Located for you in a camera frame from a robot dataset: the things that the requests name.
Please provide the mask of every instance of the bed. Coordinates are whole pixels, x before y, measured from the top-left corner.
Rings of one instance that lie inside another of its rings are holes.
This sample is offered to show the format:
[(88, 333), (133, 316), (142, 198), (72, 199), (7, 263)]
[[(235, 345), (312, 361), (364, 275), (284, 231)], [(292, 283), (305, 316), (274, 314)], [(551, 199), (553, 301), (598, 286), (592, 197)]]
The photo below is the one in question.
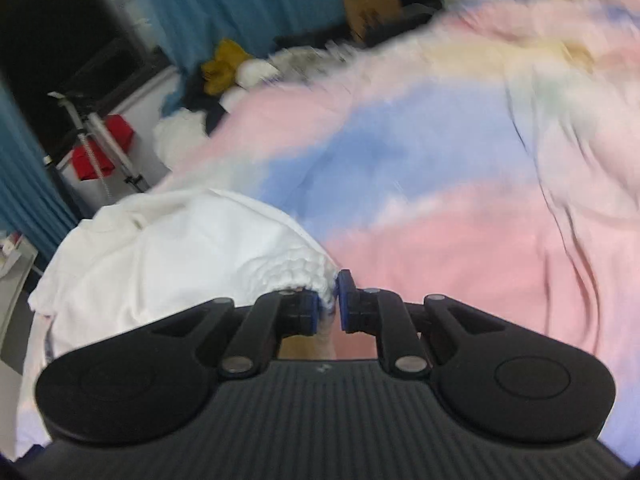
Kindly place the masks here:
[(447, 1), (321, 82), (252, 91), (151, 193), (252, 197), (360, 287), (441, 292), (593, 353), (617, 387), (601, 439), (638, 462), (640, 0)]

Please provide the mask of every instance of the silver screw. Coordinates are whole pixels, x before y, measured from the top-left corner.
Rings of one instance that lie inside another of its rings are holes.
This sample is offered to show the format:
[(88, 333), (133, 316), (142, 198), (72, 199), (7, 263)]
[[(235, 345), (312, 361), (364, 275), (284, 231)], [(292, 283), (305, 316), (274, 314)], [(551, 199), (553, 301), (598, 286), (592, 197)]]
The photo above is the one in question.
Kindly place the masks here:
[(233, 355), (222, 361), (222, 369), (229, 374), (242, 374), (248, 372), (254, 366), (254, 362), (248, 357)]
[(408, 374), (417, 374), (427, 366), (427, 361), (417, 355), (405, 355), (396, 361), (396, 368)]

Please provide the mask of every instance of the dark window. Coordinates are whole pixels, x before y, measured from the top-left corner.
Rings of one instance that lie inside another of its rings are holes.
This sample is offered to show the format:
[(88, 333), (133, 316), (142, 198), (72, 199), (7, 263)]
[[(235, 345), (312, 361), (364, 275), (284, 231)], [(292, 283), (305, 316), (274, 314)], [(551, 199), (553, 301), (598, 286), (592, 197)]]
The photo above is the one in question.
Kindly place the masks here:
[(83, 92), (104, 114), (168, 65), (148, 22), (132, 23), (132, 5), (137, 9), (135, 0), (0, 0), (0, 72), (54, 160), (75, 139), (48, 92)]

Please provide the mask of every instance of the red cloth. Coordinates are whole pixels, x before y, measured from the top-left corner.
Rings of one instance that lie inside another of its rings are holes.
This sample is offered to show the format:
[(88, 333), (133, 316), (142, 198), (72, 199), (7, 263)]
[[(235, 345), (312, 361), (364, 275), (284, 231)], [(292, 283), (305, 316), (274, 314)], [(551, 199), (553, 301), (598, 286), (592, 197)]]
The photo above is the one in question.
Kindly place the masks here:
[[(120, 145), (122, 151), (127, 153), (131, 147), (131, 143), (133, 142), (133, 128), (129, 126), (129, 123), (127, 123), (127, 121), (125, 121), (120, 115), (107, 116), (104, 120), (104, 124), (111, 132), (111, 135), (116, 142)], [(89, 146), (94, 152), (95, 158), (98, 160), (98, 164), (100, 164), (102, 174), (104, 176), (109, 176), (113, 173), (115, 166), (107, 158), (100, 146), (98, 146), (98, 143), (93, 139), (89, 139)], [(78, 179), (91, 180), (98, 178), (98, 175), (95, 173), (95, 170), (91, 165), (89, 156), (86, 154), (84, 146), (80, 145), (74, 148), (74, 152), (71, 155), (71, 164), (76, 170)]]

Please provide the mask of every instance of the wall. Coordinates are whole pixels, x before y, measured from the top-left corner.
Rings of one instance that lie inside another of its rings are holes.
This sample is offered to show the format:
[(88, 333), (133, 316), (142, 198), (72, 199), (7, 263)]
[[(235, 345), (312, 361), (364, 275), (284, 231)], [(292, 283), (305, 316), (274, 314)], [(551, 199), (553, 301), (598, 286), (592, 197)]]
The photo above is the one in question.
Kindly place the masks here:
[(20, 374), (0, 361), (0, 452), (15, 459), (15, 412), (20, 394)]
[[(179, 81), (177, 71), (170, 67), (134, 92), (112, 112), (121, 114), (135, 130), (136, 137), (129, 157), (151, 186), (160, 182), (168, 173), (167, 168), (154, 152), (153, 128), (160, 120), (162, 102), (176, 89)], [(62, 175), (90, 206), (98, 209), (108, 203), (99, 180), (80, 182), (74, 168), (68, 163), (68, 158), (65, 158), (58, 167), (63, 168)], [(114, 202), (133, 193), (123, 179), (123, 175), (119, 172), (114, 172), (106, 179)]]

